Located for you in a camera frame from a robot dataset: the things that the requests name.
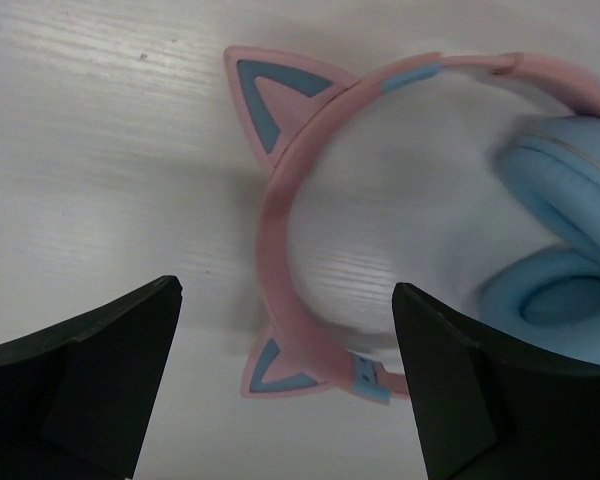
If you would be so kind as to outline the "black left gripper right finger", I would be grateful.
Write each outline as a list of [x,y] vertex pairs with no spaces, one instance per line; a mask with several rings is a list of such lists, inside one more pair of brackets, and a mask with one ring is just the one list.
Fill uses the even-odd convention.
[[431,479],[600,479],[600,366],[469,318],[408,283],[395,330]]

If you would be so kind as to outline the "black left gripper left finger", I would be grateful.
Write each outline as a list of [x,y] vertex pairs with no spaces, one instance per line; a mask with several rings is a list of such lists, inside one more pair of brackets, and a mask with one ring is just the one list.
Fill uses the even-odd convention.
[[0,479],[132,478],[181,304],[162,276],[0,344]]

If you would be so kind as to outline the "pink blue cat-ear headphones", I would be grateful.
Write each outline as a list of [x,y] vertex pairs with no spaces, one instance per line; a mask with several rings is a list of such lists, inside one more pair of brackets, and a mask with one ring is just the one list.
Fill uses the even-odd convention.
[[287,255],[292,204],[319,153],[377,98],[446,68],[482,67],[524,79],[570,110],[526,129],[498,161],[508,190],[559,236],[486,288],[483,322],[549,351],[600,365],[600,80],[529,53],[406,58],[362,77],[306,56],[231,46],[224,62],[240,122],[269,181],[256,269],[269,316],[242,380],[251,398],[340,389],[381,404],[409,394],[406,378],[341,346],[298,295]]

